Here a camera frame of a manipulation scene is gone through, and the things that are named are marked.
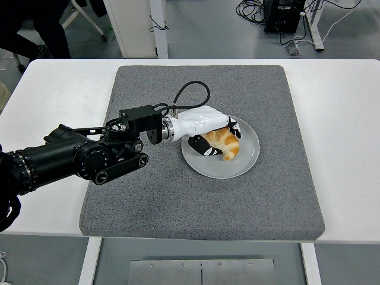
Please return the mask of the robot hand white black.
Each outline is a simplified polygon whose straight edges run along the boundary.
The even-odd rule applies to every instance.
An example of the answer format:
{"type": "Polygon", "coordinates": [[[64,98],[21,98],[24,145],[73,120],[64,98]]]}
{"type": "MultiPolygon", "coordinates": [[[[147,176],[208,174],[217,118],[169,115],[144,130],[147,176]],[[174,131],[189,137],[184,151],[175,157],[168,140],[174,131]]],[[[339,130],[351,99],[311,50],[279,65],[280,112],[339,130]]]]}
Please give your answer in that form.
{"type": "Polygon", "coordinates": [[[203,156],[223,155],[224,160],[235,158],[240,150],[239,123],[209,106],[197,107],[168,115],[163,119],[163,139],[177,141],[188,136],[188,144],[203,156]]]}

